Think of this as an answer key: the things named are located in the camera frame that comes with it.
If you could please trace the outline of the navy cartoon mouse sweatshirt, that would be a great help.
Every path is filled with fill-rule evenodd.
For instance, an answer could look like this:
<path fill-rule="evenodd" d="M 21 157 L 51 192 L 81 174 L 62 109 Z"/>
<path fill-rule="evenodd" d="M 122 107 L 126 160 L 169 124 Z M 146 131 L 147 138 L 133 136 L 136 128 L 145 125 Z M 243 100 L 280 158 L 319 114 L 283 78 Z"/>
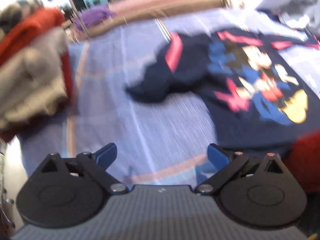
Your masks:
<path fill-rule="evenodd" d="M 319 97 L 281 56 L 293 47 L 317 52 L 319 42 L 312 35 L 302 40 L 235 27 L 173 33 L 142 79 L 125 90 L 144 103 L 193 92 L 211 114 L 222 147 L 285 145 L 319 129 Z"/>

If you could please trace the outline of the blue checked bedspread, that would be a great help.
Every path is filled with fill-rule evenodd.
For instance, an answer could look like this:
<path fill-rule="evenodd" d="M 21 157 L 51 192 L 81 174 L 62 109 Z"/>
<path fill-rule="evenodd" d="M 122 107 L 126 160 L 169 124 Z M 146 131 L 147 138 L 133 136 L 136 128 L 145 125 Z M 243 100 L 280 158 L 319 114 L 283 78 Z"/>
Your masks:
<path fill-rule="evenodd" d="M 74 98 L 66 110 L 18 137 L 26 173 L 31 175 L 50 153 L 74 158 L 114 143 L 117 158 L 107 171 L 125 184 L 194 186 L 206 180 L 217 171 L 208 165 L 208 146 L 220 145 L 202 99 L 189 91 L 144 103 L 133 100 L 125 89 L 142 79 L 173 33 L 193 36 L 234 27 L 302 40 L 312 35 L 255 10 L 211 9 L 130 23 L 70 45 Z M 319 50 L 293 47 L 281 56 L 319 97 Z"/>

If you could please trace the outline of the dark red folded garment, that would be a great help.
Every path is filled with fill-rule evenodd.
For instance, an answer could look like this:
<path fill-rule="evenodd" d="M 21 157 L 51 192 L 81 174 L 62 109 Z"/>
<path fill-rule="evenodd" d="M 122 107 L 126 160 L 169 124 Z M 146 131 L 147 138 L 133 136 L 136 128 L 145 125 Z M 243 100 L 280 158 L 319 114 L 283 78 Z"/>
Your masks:
<path fill-rule="evenodd" d="M 71 97 L 73 94 L 73 79 L 72 79 L 72 70 L 71 70 L 71 62 L 69 58 L 69 52 L 65 52 L 61 55 L 61 62 L 62 62 L 62 73 L 64 82 L 66 85 L 66 93 L 67 93 L 67 99 L 63 99 L 57 104 L 57 109 L 54 112 L 59 113 L 62 111 L 71 101 Z M 49 114 L 36 114 L 34 117 L 28 120 L 28 122 L 25 122 L 24 124 L 17 124 L 14 125 L 13 128 L 10 128 L 8 131 L 1 131 L 1 139 L 4 142 L 10 142 L 14 136 L 29 130 L 31 128 L 34 128 L 36 125 L 42 124 L 47 118 Z"/>

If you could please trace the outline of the beige folded garment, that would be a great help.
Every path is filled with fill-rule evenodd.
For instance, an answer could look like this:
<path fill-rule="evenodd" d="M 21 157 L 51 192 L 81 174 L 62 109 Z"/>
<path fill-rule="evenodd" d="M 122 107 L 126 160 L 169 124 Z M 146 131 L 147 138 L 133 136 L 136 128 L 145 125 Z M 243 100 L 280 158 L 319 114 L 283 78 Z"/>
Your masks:
<path fill-rule="evenodd" d="M 67 35 L 56 27 L 1 65 L 1 131 L 53 115 L 67 101 L 61 60 L 67 49 Z"/>

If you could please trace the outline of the purple cloth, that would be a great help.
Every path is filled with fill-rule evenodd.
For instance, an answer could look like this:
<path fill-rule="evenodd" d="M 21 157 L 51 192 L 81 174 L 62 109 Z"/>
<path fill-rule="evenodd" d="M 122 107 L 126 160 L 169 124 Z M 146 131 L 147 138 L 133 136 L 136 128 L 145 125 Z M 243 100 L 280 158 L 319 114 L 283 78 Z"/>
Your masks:
<path fill-rule="evenodd" d="M 79 15 L 86 28 L 99 25 L 103 20 L 114 17 L 116 14 L 109 9 L 107 4 L 87 9 Z"/>

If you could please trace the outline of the orange folded garment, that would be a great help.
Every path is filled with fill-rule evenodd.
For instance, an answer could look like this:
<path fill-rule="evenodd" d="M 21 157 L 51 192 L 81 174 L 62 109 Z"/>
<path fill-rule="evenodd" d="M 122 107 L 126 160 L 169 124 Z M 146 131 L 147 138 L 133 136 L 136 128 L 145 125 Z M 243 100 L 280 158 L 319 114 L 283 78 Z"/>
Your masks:
<path fill-rule="evenodd" d="M 60 27 L 65 21 L 57 8 L 41 8 L 17 24 L 1 41 L 1 64 L 11 58 L 20 49 L 27 46 L 36 37 L 50 29 Z"/>

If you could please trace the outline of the pink brown blanket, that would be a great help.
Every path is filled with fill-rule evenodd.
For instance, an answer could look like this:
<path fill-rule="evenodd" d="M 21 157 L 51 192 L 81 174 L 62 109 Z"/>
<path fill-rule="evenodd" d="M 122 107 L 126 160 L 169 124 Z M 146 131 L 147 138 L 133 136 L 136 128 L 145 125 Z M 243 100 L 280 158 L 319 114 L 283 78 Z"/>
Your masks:
<path fill-rule="evenodd" d="M 222 0 L 121 0 L 109 8 L 115 16 L 96 27 L 88 28 L 90 38 L 102 35 L 112 28 L 135 21 L 164 18 L 206 9 L 223 7 Z"/>

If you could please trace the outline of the striped grey folded garment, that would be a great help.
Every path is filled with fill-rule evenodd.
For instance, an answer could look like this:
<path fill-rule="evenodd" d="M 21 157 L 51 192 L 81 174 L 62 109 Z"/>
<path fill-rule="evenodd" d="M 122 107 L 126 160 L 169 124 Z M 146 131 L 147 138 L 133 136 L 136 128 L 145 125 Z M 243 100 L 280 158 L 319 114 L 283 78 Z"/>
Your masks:
<path fill-rule="evenodd" d="M 17 0 L 1 11 L 1 35 L 5 36 L 17 24 L 43 7 L 41 0 Z"/>

